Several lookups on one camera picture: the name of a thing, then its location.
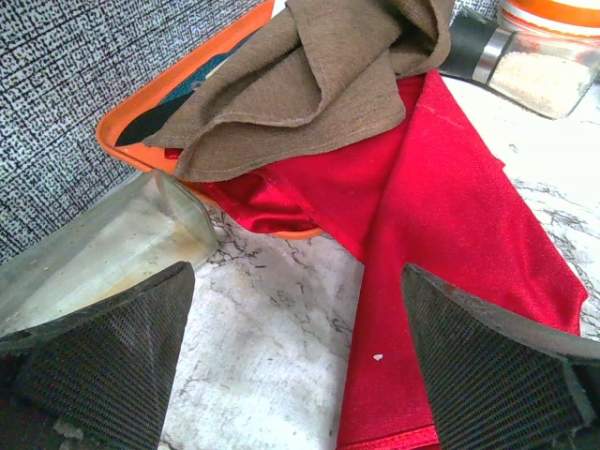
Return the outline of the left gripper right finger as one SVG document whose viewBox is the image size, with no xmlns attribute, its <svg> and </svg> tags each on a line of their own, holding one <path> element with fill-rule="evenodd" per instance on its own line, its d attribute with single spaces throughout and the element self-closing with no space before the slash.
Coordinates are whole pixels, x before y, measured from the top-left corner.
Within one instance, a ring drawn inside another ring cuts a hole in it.
<svg viewBox="0 0 600 450">
<path fill-rule="evenodd" d="M 443 449 L 596 449 L 599 344 L 408 264 L 412 341 Z"/>
</svg>

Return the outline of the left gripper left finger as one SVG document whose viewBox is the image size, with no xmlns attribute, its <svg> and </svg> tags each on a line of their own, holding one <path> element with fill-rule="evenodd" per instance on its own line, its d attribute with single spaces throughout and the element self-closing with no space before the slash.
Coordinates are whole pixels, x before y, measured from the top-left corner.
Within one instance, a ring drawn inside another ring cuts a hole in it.
<svg viewBox="0 0 600 450">
<path fill-rule="evenodd" d="M 1 339 L 1 446 L 158 447 L 194 291 L 190 263 Z"/>
</svg>

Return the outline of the red cloth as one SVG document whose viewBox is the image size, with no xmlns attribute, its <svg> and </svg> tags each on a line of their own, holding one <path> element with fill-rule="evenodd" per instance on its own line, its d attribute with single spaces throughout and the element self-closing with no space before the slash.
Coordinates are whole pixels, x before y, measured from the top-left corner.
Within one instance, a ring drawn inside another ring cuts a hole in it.
<svg viewBox="0 0 600 450">
<path fill-rule="evenodd" d="M 407 115 L 383 134 L 202 184 L 244 228 L 313 225 L 364 265 L 340 449 L 443 449 L 402 297 L 406 265 L 578 337 L 587 299 L 441 76 L 397 90 Z"/>
</svg>

